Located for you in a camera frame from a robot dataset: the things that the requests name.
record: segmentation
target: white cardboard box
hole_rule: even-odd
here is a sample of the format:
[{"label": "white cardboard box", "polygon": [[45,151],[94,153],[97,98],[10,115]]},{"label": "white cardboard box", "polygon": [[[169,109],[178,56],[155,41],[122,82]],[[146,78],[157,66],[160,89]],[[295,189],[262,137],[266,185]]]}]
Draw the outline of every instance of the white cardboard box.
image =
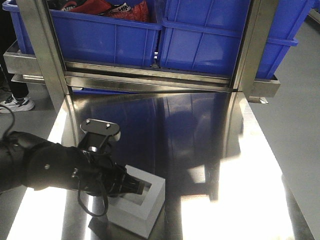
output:
[{"label": "white cardboard box", "polygon": [[162,177],[126,165],[128,174],[151,184],[142,195],[127,193],[109,197],[107,216],[110,222],[148,238],[165,202],[166,180]]}]

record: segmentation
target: black cable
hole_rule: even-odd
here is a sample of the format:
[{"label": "black cable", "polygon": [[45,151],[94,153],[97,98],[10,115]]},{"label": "black cable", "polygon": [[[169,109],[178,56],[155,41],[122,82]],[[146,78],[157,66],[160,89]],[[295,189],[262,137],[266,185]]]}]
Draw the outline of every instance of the black cable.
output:
[{"label": "black cable", "polygon": [[0,104],[0,108],[5,108],[5,109],[7,109],[7,110],[11,113],[11,115],[12,115],[11,125],[8,127],[7,130],[5,130],[5,132],[3,133],[3,136],[2,136],[2,138],[5,139],[5,138],[7,138],[9,131],[10,131],[10,130],[12,129],[12,127],[15,125],[16,118],[15,118],[15,114],[11,111],[10,108],[8,108],[8,107],[6,107],[6,106],[4,106],[4,105],[2,105],[2,104]]}]

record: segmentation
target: stainless steel table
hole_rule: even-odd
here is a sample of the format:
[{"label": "stainless steel table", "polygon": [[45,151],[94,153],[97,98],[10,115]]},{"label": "stainless steel table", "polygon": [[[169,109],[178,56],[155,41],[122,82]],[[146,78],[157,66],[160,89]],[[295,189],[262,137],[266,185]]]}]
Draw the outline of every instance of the stainless steel table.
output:
[{"label": "stainless steel table", "polygon": [[[49,140],[76,146],[86,118],[120,125],[116,162],[166,179],[149,239],[307,239],[308,226],[243,93],[67,96]],[[76,194],[28,188],[7,239],[99,239]],[[99,208],[92,197],[85,202]],[[100,227],[105,239],[141,239],[112,223]]]}]

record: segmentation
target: gray floor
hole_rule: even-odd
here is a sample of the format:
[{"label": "gray floor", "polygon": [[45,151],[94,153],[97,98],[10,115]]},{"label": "gray floor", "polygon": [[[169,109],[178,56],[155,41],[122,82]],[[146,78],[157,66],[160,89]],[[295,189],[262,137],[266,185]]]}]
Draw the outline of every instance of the gray floor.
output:
[{"label": "gray floor", "polygon": [[[268,99],[269,105],[251,107],[315,239],[320,240],[320,27],[307,20],[296,37],[299,45],[289,50],[276,72],[281,82],[277,95]],[[47,138],[56,113],[45,86],[29,89],[36,108],[18,112],[13,129]],[[0,100],[7,95],[0,91]],[[1,136],[11,116],[0,114],[0,122]],[[19,202],[24,190],[20,187],[0,196],[0,240],[6,239],[19,207],[2,203]]]},{"label": "gray floor", "polygon": [[251,104],[316,240],[320,240],[320,25],[307,19],[275,75],[269,105]]}]

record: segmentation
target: metal bolt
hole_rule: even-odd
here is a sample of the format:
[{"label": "metal bolt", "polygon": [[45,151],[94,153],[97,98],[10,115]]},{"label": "metal bolt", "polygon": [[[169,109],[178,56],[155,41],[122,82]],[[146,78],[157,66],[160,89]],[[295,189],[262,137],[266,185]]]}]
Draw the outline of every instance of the metal bolt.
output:
[{"label": "metal bolt", "polygon": [[74,168],[74,171],[73,171],[71,177],[72,177],[72,178],[75,178],[76,175],[77,175],[77,172],[78,172],[78,168]]}]

